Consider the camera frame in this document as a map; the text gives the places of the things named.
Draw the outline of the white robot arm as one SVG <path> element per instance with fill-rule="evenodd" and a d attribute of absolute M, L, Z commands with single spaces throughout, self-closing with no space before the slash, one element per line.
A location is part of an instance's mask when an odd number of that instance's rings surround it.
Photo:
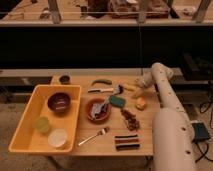
<path fill-rule="evenodd" d="M 156 84 L 162 107 L 152 121 L 154 171 L 197 171 L 192 140 L 195 131 L 169 80 L 173 70 L 154 63 L 137 80 L 144 90 Z"/>

